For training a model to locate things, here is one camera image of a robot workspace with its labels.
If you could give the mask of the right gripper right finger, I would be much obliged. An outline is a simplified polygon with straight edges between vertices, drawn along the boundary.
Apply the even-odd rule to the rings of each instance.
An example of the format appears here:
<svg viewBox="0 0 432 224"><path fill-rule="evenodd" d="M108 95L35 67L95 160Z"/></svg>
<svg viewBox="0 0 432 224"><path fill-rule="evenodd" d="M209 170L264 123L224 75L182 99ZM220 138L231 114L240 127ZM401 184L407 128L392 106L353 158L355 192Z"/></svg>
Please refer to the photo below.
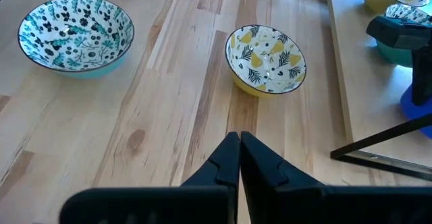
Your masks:
<svg viewBox="0 0 432 224"><path fill-rule="evenodd" d="M317 179L289 163L250 132L242 132L243 164L271 188L309 188L323 186Z"/></svg>

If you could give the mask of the teal floral-pattern bowl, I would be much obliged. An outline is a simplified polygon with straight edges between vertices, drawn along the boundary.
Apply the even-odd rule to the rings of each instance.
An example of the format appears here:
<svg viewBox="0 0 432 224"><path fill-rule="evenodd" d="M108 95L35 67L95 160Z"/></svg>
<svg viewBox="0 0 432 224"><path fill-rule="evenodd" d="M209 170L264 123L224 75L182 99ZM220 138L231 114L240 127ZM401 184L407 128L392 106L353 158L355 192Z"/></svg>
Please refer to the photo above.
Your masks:
<svg viewBox="0 0 432 224"><path fill-rule="evenodd" d="M432 2L424 7L411 7L405 4L390 5L383 14L389 18L402 18L422 25L432 25ZM377 49L388 63L412 68L411 51L389 47L376 40Z"/></svg>
<svg viewBox="0 0 432 224"><path fill-rule="evenodd" d="M134 34L131 17L108 0L50 0L25 16L18 42L37 65L90 79L111 73L125 61Z"/></svg>

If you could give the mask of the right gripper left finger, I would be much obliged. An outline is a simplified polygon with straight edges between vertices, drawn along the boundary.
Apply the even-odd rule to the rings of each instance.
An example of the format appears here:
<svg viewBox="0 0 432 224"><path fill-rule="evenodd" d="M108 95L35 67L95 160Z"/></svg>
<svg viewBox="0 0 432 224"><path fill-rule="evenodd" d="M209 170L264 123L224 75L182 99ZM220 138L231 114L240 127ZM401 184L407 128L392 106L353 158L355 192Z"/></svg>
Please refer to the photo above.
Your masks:
<svg viewBox="0 0 432 224"><path fill-rule="evenodd" d="M182 186L230 186L237 188L240 172L240 138L228 133L201 167Z"/></svg>

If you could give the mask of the black aluminium table frame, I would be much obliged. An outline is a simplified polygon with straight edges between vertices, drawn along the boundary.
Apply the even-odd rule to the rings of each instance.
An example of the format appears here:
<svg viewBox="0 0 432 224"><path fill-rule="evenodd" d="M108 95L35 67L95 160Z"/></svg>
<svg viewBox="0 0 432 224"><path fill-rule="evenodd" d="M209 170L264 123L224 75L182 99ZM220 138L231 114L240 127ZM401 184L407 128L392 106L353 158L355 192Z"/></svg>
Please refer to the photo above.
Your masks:
<svg viewBox="0 0 432 224"><path fill-rule="evenodd" d="M338 161L432 181L432 140L416 130L348 153Z"/></svg>

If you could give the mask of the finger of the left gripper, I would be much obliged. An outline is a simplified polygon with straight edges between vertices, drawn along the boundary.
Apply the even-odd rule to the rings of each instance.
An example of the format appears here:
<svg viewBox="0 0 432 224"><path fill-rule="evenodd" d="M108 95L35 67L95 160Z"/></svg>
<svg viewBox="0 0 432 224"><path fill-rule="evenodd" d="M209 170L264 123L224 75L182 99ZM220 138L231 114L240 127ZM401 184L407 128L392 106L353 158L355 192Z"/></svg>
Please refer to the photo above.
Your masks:
<svg viewBox="0 0 432 224"><path fill-rule="evenodd" d="M432 47L412 52L412 102L424 105L432 98Z"/></svg>

